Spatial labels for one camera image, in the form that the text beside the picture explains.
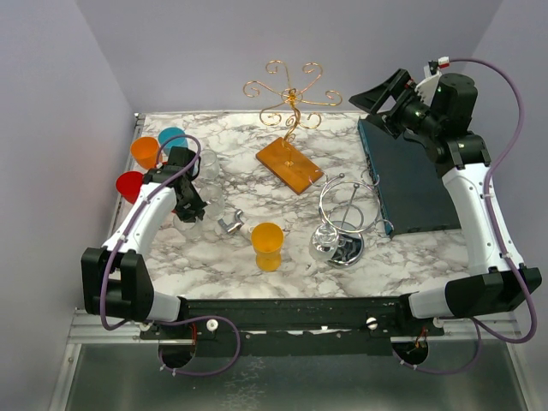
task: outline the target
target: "silver metal base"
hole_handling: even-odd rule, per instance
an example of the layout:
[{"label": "silver metal base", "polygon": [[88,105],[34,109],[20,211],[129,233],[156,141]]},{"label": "silver metal base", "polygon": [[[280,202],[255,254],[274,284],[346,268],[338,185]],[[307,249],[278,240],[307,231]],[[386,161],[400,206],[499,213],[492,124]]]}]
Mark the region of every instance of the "silver metal base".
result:
[{"label": "silver metal base", "polygon": [[[336,227],[341,227],[340,221],[334,221],[333,224]],[[342,224],[342,228],[356,229],[354,225],[346,222]],[[363,235],[345,234],[339,231],[339,248],[335,251],[333,258],[327,261],[327,264],[337,268],[350,267],[360,260],[364,248]]]}]

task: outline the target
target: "metal ring stand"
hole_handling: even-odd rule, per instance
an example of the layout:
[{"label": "metal ring stand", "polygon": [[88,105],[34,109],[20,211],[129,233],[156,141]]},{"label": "metal ring stand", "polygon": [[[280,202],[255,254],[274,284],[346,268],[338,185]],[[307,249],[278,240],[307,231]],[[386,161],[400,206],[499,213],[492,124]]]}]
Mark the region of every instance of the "metal ring stand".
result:
[{"label": "metal ring stand", "polygon": [[[375,188],[378,185],[379,179],[377,178],[377,181],[375,182],[375,184],[370,185],[363,181],[363,173],[361,174],[362,181],[343,180],[344,177],[345,175],[341,173],[336,177],[328,179],[319,195],[318,210],[319,210],[319,216],[322,222],[329,224],[331,227],[335,228],[337,232],[339,233],[339,239],[340,239],[339,247],[337,251],[335,252],[335,255],[333,256],[333,258],[327,261],[329,265],[333,265],[335,267],[349,267],[360,260],[365,248],[365,242],[364,242],[362,233],[374,228],[375,225],[381,221],[384,221],[391,225],[390,221],[382,218],[380,199],[375,193]],[[325,195],[329,193],[333,188],[343,184],[353,184],[354,186],[354,192],[352,193],[350,200],[345,204],[336,206],[331,211],[329,211],[329,213],[325,212],[325,209],[324,209]],[[364,187],[365,189],[369,190],[373,194],[373,198],[375,199],[377,204],[377,215],[365,227],[364,227],[365,217],[364,217],[363,211],[358,206],[352,204],[352,202],[354,201],[356,192],[358,188],[360,187]],[[335,210],[342,208],[344,206],[346,206],[346,211],[344,212],[342,221],[335,221],[335,222],[331,221],[331,214]],[[360,214],[360,224],[357,227],[345,221],[350,208],[354,208]]]}]

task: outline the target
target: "gold wire stand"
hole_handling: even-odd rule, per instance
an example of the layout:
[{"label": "gold wire stand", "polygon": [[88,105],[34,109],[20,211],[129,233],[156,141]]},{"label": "gold wire stand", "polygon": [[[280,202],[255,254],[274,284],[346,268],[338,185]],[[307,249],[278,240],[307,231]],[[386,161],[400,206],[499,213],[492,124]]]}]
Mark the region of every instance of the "gold wire stand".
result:
[{"label": "gold wire stand", "polygon": [[[243,92],[250,98],[255,98],[260,95],[259,86],[264,89],[273,92],[278,95],[282,102],[275,104],[271,107],[267,107],[260,111],[259,119],[266,126],[276,126],[282,122],[282,115],[279,112],[270,111],[275,110],[278,107],[287,104],[293,114],[291,114],[285,121],[286,127],[289,127],[284,137],[280,137],[274,142],[270,143],[267,147],[257,153],[257,159],[278,178],[280,178],[287,186],[289,186],[295,193],[301,194],[310,185],[316,182],[324,173],[319,170],[312,161],[306,158],[299,150],[297,150],[291,142],[295,139],[295,130],[298,127],[314,129],[317,128],[321,122],[322,117],[318,112],[309,113],[305,122],[302,121],[301,111],[296,107],[298,104],[311,104],[311,105],[324,105],[324,106],[336,106],[343,101],[343,97],[339,92],[334,90],[328,90],[325,92],[325,96],[333,100],[334,102],[320,103],[316,101],[308,101],[304,99],[304,93],[319,80],[323,75],[324,70],[318,63],[307,63],[302,67],[302,71],[305,74],[314,74],[317,72],[316,78],[312,80],[306,87],[301,90],[297,90],[291,84],[291,78],[289,76],[289,70],[286,63],[281,60],[272,60],[265,66],[266,72],[269,74],[276,74],[278,72],[279,65],[283,65],[287,78],[287,88],[278,92],[275,89],[267,86],[257,80],[248,81],[244,87]],[[310,123],[311,119],[315,117],[316,122]]]}]

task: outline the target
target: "wire jewelry stand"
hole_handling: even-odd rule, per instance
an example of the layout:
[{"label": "wire jewelry stand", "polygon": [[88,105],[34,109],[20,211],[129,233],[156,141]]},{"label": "wire jewelry stand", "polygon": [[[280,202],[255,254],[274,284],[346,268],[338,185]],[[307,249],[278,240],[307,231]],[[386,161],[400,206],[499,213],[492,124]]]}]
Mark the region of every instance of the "wire jewelry stand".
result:
[{"label": "wire jewelry stand", "polygon": [[313,74],[317,72],[316,78],[312,80],[306,87],[298,90],[293,87],[291,83],[291,77],[289,76],[289,70],[286,63],[281,60],[272,60],[265,66],[268,74],[276,74],[278,72],[279,65],[283,65],[285,69],[285,75],[287,78],[287,88],[279,92],[273,88],[267,86],[257,80],[248,81],[244,87],[243,92],[250,98],[255,98],[260,95],[258,86],[273,92],[282,99],[281,103],[275,104],[271,107],[267,107],[260,111],[259,119],[266,126],[276,126],[282,122],[282,115],[279,112],[268,112],[269,110],[275,110],[278,107],[286,104],[288,105],[293,114],[291,114],[285,121],[285,125],[289,127],[284,137],[280,137],[270,143],[267,147],[257,153],[256,158],[278,178],[280,178],[287,186],[289,186],[296,194],[301,194],[310,185],[316,182],[323,173],[319,170],[319,167],[306,158],[299,150],[297,150],[291,142],[295,139],[295,130],[298,127],[314,129],[317,128],[321,122],[322,117],[318,112],[308,114],[307,119],[303,122],[301,111],[296,107],[298,104],[311,104],[311,105],[323,105],[323,106],[337,106],[343,101],[343,97],[339,92],[334,90],[328,90],[325,92],[325,96],[334,100],[334,103],[320,103],[316,101],[309,101],[304,99],[304,93],[312,87],[316,81],[323,75],[324,70],[318,63],[307,63],[302,67],[302,71],[305,74]]},{"label": "wire jewelry stand", "polygon": [[[374,229],[377,223],[380,222],[392,225],[392,223],[389,220],[383,218],[381,214],[380,199],[378,198],[376,193],[376,188],[377,185],[380,183],[380,179],[377,177],[377,181],[375,181],[373,184],[368,184],[363,180],[363,174],[364,173],[361,173],[360,181],[344,180],[344,173],[341,173],[331,179],[328,179],[326,177],[326,182],[319,194],[319,217],[324,224],[329,224],[331,227],[333,227],[339,235],[338,248],[335,251],[333,257],[327,260],[327,264],[329,265],[335,267],[350,267],[351,265],[354,265],[360,260],[364,252],[365,242],[363,238],[363,233]],[[352,184],[354,188],[354,191],[350,196],[350,200],[344,204],[336,206],[331,211],[326,212],[324,209],[324,197],[333,188],[344,184]],[[375,199],[375,203],[377,206],[377,214],[375,215],[375,218],[367,225],[365,225],[366,221],[363,211],[358,206],[353,204],[355,195],[359,188],[365,188],[366,190],[370,191],[373,194],[373,198]],[[332,213],[343,207],[346,207],[346,209],[344,210],[342,220],[331,221]],[[357,226],[354,226],[353,224],[346,221],[350,208],[355,209],[360,214],[360,223]]]}]

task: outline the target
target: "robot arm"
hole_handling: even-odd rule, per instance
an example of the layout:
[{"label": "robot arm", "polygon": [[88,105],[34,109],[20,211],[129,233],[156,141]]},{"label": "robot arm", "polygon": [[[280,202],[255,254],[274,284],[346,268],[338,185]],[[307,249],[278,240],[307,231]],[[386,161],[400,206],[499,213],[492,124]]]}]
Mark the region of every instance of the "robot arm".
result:
[{"label": "robot arm", "polygon": [[154,290],[144,256],[150,251],[160,225],[172,211],[184,222],[204,217],[206,203],[191,183],[200,167],[173,179],[194,156],[195,153],[187,148],[171,148],[167,164],[149,170],[143,177],[139,198],[116,233],[101,248],[88,248],[84,252],[82,281],[84,303],[89,313],[99,314],[105,267],[116,244],[122,241],[110,269],[111,272],[118,269],[120,279],[108,279],[106,315],[141,322],[175,321],[182,316],[180,298]]},{"label": "robot arm", "polygon": [[[406,70],[397,70],[382,85],[357,94],[350,103],[368,113],[367,121],[387,134],[421,144],[434,163],[438,177],[453,200],[467,242],[472,277],[448,282],[444,287],[404,295],[408,316],[471,317],[515,309],[524,294],[507,263],[511,258],[529,292],[541,282],[537,268],[527,268],[504,223],[492,182],[486,180],[491,159],[481,137],[468,130],[477,89],[463,74],[443,74],[449,59],[430,62],[428,76],[418,86]],[[378,112],[389,98],[396,102]],[[489,194],[484,185],[490,184]],[[495,236],[487,210],[489,195],[506,251]]]}]

